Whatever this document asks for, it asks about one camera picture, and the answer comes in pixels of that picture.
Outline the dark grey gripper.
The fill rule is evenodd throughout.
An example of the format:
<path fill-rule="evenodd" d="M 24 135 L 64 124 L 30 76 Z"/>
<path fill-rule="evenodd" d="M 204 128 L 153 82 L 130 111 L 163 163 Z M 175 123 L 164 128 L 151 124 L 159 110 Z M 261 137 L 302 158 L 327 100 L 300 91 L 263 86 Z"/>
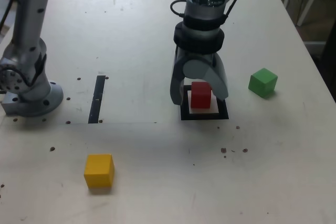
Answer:
<path fill-rule="evenodd" d="M 170 84 L 170 96 L 175 105 L 183 102 L 185 77 L 207 82 L 220 100 L 228 97 L 225 69 L 217 53 L 204 55 L 176 48 Z"/>

